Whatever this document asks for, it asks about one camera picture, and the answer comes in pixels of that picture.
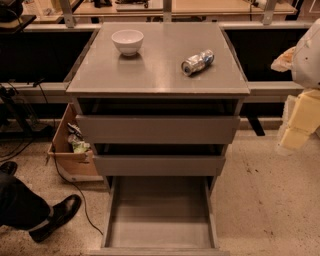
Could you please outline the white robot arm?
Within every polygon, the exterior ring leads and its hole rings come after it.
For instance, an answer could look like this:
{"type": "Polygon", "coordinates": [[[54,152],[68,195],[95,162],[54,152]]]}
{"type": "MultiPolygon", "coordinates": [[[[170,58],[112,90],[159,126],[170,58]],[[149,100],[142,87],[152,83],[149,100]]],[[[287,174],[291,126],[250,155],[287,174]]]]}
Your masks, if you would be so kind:
{"type": "Polygon", "coordinates": [[[300,149],[320,127],[320,19],[298,43],[282,53],[271,69],[291,71],[292,80],[304,88],[297,97],[289,96],[283,110],[276,151],[290,155],[300,149]]]}

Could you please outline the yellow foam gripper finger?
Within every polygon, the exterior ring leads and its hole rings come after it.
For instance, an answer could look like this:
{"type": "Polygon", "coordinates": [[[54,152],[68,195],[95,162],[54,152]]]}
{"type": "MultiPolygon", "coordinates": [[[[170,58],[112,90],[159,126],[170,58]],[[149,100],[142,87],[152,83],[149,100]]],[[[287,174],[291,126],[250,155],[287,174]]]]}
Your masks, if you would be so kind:
{"type": "Polygon", "coordinates": [[[306,89],[298,96],[289,95],[278,131],[276,152],[291,155],[300,149],[320,127],[320,90],[306,89]]]}

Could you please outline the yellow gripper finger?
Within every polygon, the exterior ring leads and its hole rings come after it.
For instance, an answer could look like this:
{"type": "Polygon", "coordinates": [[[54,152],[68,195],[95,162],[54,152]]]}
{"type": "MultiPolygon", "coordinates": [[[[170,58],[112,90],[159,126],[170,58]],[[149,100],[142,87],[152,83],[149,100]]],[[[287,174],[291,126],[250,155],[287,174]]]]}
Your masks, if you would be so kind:
{"type": "Polygon", "coordinates": [[[271,69],[285,72],[292,69],[293,55],[296,47],[291,47],[278,56],[271,64],[271,69]]]}

